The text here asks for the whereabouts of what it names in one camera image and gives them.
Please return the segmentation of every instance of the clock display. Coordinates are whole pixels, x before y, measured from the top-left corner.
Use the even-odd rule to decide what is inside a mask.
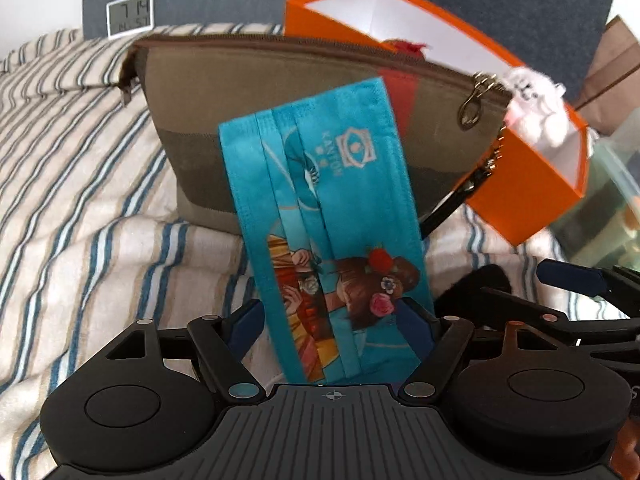
[[[111,39],[154,28],[154,0],[115,0],[107,4],[107,30]]]

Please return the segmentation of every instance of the blue face mask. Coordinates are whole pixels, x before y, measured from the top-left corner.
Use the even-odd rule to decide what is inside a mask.
[[[221,124],[220,142],[287,380],[404,381],[419,359],[399,300],[433,303],[382,79]]]

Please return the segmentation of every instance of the striped bedsheet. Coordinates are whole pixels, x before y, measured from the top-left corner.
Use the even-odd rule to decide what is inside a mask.
[[[142,91],[122,107],[114,85],[133,40],[85,41],[61,30],[0,66],[0,475],[7,480],[40,479],[54,467],[38,426],[44,399],[133,320],[183,327],[256,294],[239,237],[177,217],[175,177]],[[537,283],[535,263],[545,257],[560,257],[548,232],[513,249],[466,206],[431,236],[426,253],[436,295],[491,262],[507,270],[516,294],[572,319],[619,316]],[[244,364],[268,388],[282,380],[266,332]]]

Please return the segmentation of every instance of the stuffed animal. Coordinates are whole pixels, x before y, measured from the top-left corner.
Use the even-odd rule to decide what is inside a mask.
[[[513,93],[505,122],[529,145],[564,142],[569,119],[564,110],[564,85],[526,66],[512,68],[500,80]]]

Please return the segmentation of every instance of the hand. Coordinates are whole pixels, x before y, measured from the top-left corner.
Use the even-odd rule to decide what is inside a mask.
[[[291,255],[291,260],[296,267],[304,267],[311,261],[311,251],[307,249],[298,249]]]
[[[289,285],[282,286],[282,299],[284,300],[287,316],[295,314],[302,304],[302,294],[300,294],[300,291]]]

